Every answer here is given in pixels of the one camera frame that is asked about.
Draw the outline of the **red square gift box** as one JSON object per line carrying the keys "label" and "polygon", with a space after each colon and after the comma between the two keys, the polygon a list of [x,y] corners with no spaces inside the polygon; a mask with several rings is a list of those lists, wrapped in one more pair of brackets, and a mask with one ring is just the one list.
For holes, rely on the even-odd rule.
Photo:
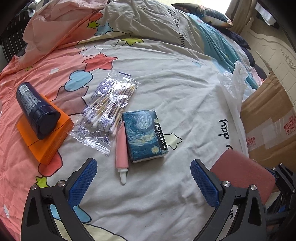
{"label": "red square gift box", "polygon": [[266,204],[275,186],[274,176],[256,161],[240,152],[226,150],[210,169],[220,181],[229,181],[239,188],[255,185],[263,204]]}

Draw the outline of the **orange flat box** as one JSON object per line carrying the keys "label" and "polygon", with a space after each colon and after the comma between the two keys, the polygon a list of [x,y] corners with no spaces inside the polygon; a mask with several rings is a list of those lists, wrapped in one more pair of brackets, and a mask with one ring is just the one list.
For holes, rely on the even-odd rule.
{"label": "orange flat box", "polygon": [[52,104],[52,106],[60,112],[61,116],[55,129],[43,140],[38,139],[33,129],[29,125],[24,113],[16,125],[21,137],[23,138],[25,144],[33,156],[39,163],[46,166],[51,162],[53,156],[56,154],[57,150],[60,148],[63,141],[67,137],[68,132],[72,130],[74,126],[70,116],[64,113],[52,102],[50,102],[50,104]]}

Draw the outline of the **pink squeeze tube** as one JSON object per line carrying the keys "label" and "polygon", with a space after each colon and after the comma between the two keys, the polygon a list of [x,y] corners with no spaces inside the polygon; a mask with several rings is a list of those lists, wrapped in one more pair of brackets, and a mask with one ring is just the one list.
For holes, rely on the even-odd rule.
{"label": "pink squeeze tube", "polygon": [[120,181],[122,185],[126,184],[126,175],[129,168],[125,122],[123,121],[117,130],[116,138],[116,153],[115,153],[115,167],[119,172]]}

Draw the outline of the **dark blue cylindrical bottle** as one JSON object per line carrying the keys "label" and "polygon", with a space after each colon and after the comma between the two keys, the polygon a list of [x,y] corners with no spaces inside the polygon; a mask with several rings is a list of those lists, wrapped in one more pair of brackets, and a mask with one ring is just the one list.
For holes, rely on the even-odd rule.
{"label": "dark blue cylindrical bottle", "polygon": [[33,85],[29,82],[20,84],[16,99],[39,140],[43,140],[55,129],[61,114]]}

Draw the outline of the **clear bag of cotton swabs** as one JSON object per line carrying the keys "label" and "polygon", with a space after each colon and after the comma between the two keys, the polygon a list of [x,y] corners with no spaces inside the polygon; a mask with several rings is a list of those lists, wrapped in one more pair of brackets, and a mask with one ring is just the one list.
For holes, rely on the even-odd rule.
{"label": "clear bag of cotton swabs", "polygon": [[109,156],[123,112],[139,82],[123,73],[108,73],[100,82],[69,136]]}

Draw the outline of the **brown cardboard box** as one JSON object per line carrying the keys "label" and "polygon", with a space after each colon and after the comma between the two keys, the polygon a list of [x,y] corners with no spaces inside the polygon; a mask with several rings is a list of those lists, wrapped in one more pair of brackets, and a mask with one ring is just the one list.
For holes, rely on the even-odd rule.
{"label": "brown cardboard box", "polygon": [[295,108],[268,63],[269,75],[243,101],[240,117],[249,157],[265,167],[278,163],[295,171]]}

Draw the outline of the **starry night tissue pack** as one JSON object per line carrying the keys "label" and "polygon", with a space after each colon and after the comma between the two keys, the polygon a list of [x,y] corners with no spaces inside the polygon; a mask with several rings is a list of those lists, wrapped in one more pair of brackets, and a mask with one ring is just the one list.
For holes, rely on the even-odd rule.
{"label": "starry night tissue pack", "polygon": [[125,122],[127,149],[131,163],[165,156],[169,151],[156,111],[127,111]]}

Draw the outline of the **white plastic bag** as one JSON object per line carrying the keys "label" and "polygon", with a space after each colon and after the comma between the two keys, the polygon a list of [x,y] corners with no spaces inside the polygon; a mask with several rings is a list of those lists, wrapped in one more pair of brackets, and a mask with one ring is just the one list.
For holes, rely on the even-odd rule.
{"label": "white plastic bag", "polygon": [[243,101],[255,92],[255,90],[248,86],[245,82],[248,76],[249,75],[246,68],[239,61],[235,62],[233,73],[225,71],[218,76],[222,92],[225,96],[236,131],[238,133],[242,153],[247,157],[249,157],[249,152],[240,112]]}

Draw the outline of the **white carved headboard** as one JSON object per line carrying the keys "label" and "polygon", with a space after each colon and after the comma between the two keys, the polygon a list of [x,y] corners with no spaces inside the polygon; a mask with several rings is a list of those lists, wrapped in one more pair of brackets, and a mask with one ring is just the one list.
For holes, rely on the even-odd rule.
{"label": "white carved headboard", "polygon": [[283,31],[275,29],[271,36],[267,29],[267,24],[251,17],[241,36],[250,45],[255,64],[266,74],[272,70],[295,103],[295,51],[283,40]]}

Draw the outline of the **black striped backpack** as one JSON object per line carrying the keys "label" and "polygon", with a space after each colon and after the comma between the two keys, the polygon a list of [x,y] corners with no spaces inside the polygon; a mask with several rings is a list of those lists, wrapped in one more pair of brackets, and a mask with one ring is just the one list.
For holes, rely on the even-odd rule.
{"label": "black striped backpack", "polygon": [[6,61],[10,62],[13,56],[22,52],[26,47],[27,43],[23,40],[23,33],[34,12],[32,9],[22,9],[1,34],[1,45]]}

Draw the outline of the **pink crumpled quilt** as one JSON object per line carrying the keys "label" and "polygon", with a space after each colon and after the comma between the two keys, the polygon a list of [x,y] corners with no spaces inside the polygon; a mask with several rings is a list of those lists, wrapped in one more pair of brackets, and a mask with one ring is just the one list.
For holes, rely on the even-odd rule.
{"label": "pink crumpled quilt", "polygon": [[27,68],[42,59],[106,5],[107,1],[50,1],[41,7],[25,28],[25,54],[15,57],[15,67]]}

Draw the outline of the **white hanging garment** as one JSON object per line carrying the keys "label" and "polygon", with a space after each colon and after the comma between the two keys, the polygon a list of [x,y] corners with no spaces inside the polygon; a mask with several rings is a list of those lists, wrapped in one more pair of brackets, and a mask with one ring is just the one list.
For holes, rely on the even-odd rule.
{"label": "white hanging garment", "polygon": [[276,20],[272,14],[268,12],[260,3],[256,3],[255,9],[261,15],[267,25],[274,26],[276,24]]}

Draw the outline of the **dark patterned pillow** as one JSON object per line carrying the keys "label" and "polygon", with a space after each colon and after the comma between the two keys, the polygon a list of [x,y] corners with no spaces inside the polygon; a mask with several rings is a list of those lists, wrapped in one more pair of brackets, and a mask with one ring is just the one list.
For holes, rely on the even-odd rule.
{"label": "dark patterned pillow", "polygon": [[213,27],[222,27],[224,29],[233,27],[233,22],[226,15],[214,9],[192,3],[175,3],[172,6],[185,13],[198,16],[203,22]]}

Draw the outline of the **beige curtain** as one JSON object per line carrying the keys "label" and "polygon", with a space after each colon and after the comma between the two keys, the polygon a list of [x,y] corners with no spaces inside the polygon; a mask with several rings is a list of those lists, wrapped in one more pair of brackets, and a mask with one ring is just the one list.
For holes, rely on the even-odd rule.
{"label": "beige curtain", "polygon": [[231,31],[241,34],[257,4],[256,0],[232,0],[225,15],[232,21]]}

